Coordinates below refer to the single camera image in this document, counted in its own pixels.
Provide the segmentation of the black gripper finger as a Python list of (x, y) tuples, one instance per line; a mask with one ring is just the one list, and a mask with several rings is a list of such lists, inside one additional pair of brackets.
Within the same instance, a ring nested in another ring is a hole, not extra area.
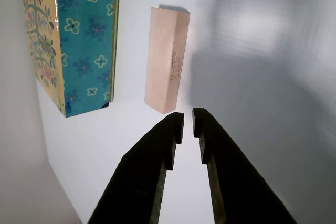
[(182, 142), (184, 114), (173, 112), (127, 151), (89, 223), (158, 223), (167, 171)]
[(193, 108), (194, 137), (207, 166), (215, 223), (295, 223), (283, 202), (219, 122)]

